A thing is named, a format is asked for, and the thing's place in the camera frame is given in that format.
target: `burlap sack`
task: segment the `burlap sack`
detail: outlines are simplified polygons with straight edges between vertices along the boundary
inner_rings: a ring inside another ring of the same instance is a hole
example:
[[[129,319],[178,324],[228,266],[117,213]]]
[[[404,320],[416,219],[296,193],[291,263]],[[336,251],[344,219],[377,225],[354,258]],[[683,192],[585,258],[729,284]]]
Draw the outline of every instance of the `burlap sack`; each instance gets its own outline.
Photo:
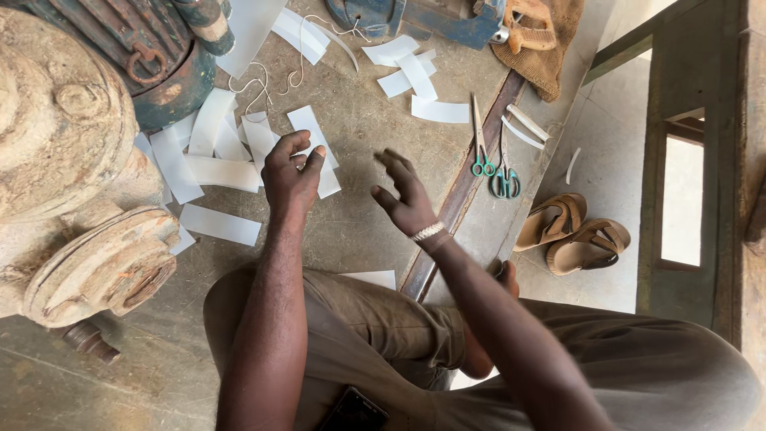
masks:
[[[542,0],[551,9],[551,20],[558,44],[550,51],[522,48],[514,55],[507,44],[492,45],[495,55],[513,70],[519,72],[537,90],[540,98],[552,102],[561,96],[561,65],[564,54],[575,37],[585,0]],[[539,21],[522,17],[521,25],[541,28]]]

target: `person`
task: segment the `person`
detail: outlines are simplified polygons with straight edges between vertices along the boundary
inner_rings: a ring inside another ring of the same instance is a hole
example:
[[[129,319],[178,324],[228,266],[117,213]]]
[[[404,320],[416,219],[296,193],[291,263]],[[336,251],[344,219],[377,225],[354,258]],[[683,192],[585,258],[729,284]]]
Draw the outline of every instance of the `person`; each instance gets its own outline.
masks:
[[[375,158],[401,198],[380,186],[372,197],[405,235],[423,232],[418,244],[459,310],[303,268],[306,214],[326,155],[323,146],[295,155],[308,147],[301,130],[268,155],[260,264],[224,276],[205,299],[221,375],[217,430],[315,429],[348,385],[396,430],[724,431],[742,429],[754,412],[753,370],[703,327],[519,300],[513,266],[498,282],[439,229],[412,163],[393,150]],[[397,372],[403,362],[417,372]],[[473,387],[434,390],[446,389],[438,385],[445,370],[481,378],[492,367],[499,376]]]

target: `sandal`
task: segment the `sandal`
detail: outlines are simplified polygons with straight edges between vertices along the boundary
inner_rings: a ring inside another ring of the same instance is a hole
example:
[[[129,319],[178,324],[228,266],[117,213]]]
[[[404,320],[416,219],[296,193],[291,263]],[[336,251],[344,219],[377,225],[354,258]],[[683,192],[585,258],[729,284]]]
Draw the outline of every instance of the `sandal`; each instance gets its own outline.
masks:
[[[617,263],[628,245],[630,233],[625,226],[614,220],[595,219],[585,223],[571,238],[551,246],[546,260],[555,275],[606,268]]]
[[[587,212],[588,203],[579,193],[553,196],[529,213],[513,251],[522,252],[575,233]]]

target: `trousers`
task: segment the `trousers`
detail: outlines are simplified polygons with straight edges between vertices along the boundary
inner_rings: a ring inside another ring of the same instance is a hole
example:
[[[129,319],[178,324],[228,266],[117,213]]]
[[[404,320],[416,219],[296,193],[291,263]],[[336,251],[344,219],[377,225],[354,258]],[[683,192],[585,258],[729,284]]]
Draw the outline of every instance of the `trousers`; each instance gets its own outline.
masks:
[[[222,376],[254,278],[254,268],[233,271],[205,299],[205,330]],[[347,385],[388,413],[385,429],[533,429],[502,376],[434,390],[465,357],[456,308],[423,306],[397,291],[309,269],[303,290],[308,353],[294,429],[315,429]],[[574,358],[616,429],[740,431],[758,407],[755,372],[704,327],[520,301]],[[396,367],[402,363],[415,371],[403,375]]]

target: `green-handled scissors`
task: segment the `green-handled scissors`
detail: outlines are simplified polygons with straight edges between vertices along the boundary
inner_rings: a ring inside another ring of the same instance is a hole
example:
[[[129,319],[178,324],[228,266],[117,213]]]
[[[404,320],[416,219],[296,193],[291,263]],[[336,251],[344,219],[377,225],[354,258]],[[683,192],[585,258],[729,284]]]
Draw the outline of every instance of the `green-handled scissors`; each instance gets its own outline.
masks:
[[[489,191],[496,198],[513,199],[522,192],[522,182],[516,171],[508,164],[508,154],[506,153],[506,128],[500,127],[500,166],[497,166],[495,176],[489,181]],[[513,193],[511,193],[511,182],[513,181]]]
[[[486,156],[484,146],[484,133],[481,130],[481,116],[479,115],[479,105],[476,104],[476,95],[473,95],[473,128],[476,133],[476,162],[471,165],[471,172],[475,176],[493,176],[495,175],[495,165],[489,162]],[[484,164],[481,163],[481,155],[484,155]]]

